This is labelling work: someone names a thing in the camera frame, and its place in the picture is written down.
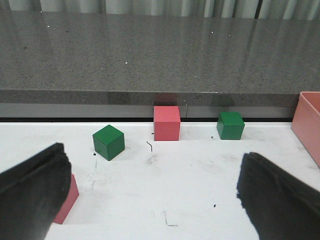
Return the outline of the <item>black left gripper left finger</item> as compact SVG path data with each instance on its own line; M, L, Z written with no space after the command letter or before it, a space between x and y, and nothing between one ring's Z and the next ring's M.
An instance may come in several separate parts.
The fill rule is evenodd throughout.
M0 238L43 240L71 186L71 163L55 143L0 174Z

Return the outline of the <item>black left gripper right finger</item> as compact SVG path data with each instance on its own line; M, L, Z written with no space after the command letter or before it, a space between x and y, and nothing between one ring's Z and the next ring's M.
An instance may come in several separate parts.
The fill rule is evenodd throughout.
M236 189L259 239L320 238L320 192L264 156L243 155Z

